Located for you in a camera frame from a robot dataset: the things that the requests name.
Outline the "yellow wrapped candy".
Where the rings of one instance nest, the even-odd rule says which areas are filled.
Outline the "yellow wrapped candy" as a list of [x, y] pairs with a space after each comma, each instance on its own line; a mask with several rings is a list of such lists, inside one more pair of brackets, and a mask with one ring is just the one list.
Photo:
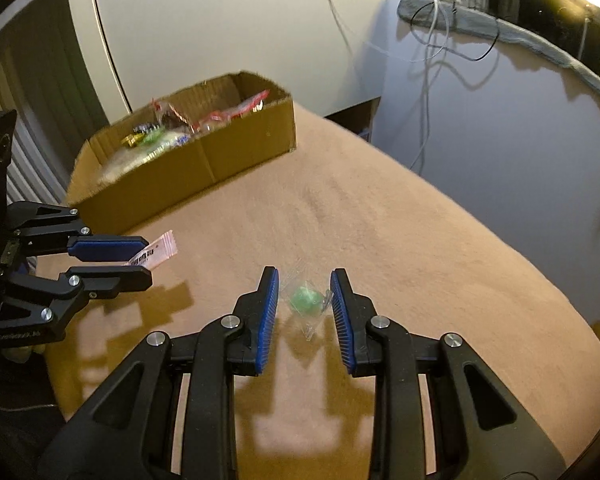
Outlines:
[[135, 148], [143, 140], [143, 133], [130, 133], [121, 140], [124, 148]]

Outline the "pink white snack packet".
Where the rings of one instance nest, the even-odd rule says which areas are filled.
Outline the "pink white snack packet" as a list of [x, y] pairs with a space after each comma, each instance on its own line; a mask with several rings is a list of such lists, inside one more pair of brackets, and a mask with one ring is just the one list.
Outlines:
[[163, 233], [156, 240], [134, 255], [126, 264], [128, 266], [142, 266], [147, 270], [154, 270], [178, 253], [178, 245], [173, 231]]

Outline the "dark jujube red packet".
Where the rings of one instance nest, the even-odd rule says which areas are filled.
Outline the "dark jujube red packet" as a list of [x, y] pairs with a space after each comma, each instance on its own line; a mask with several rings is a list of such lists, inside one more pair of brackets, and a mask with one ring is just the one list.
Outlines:
[[152, 108], [154, 109], [156, 122], [163, 129], [187, 134], [193, 132], [188, 119], [168, 101], [154, 101], [152, 102]]

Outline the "red wrapped candy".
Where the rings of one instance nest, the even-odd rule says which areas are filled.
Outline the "red wrapped candy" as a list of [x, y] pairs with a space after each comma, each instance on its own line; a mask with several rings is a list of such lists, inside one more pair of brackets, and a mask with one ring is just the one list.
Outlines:
[[193, 124], [193, 129], [196, 133], [207, 133], [216, 128], [220, 128], [229, 124], [232, 120], [258, 112], [262, 110], [264, 101], [268, 98], [270, 92], [268, 90], [261, 91], [250, 98], [245, 99], [236, 106], [226, 108], [225, 110], [215, 110], [206, 117], [198, 120]]

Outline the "green candy clear wrapper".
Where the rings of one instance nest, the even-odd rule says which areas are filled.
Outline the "green candy clear wrapper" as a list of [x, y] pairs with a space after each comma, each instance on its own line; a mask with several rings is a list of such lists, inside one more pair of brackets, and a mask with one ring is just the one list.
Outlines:
[[308, 266], [303, 260], [298, 260], [285, 274], [280, 289], [280, 298], [288, 306], [307, 341], [316, 334], [323, 316], [332, 305], [333, 296], [329, 288], [320, 289], [310, 280]]

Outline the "brown cardboard box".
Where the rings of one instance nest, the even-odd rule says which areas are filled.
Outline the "brown cardboard box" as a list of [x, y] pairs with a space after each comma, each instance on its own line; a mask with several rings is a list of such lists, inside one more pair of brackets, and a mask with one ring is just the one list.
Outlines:
[[66, 203], [96, 234], [121, 234], [206, 188], [283, 155], [296, 146], [294, 101], [258, 74], [226, 74], [155, 101], [168, 101], [191, 122], [268, 90], [262, 110], [174, 148], [111, 184], [102, 167], [132, 128], [155, 119], [152, 101], [84, 142], [74, 163]]

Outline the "grey windowsill cloth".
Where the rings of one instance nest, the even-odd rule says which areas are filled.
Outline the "grey windowsill cloth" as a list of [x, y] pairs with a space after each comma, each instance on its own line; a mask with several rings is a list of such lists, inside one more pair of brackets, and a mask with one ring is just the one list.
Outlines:
[[528, 32], [527, 29], [467, 6], [459, 6], [457, 3], [442, 1], [439, 3], [439, 8], [442, 24], [437, 23], [436, 29], [490, 40], [492, 46], [512, 44], [522, 47], [563, 70], [571, 70], [587, 86], [600, 94], [600, 76], [581, 61], [534, 32]]

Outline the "snickers bar in box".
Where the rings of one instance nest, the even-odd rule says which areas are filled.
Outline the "snickers bar in box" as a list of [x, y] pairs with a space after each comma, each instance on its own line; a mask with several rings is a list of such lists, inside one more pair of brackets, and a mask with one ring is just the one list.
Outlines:
[[160, 128], [158, 122], [144, 122], [139, 124], [132, 129], [134, 136], [146, 136], [151, 131], [155, 131]]

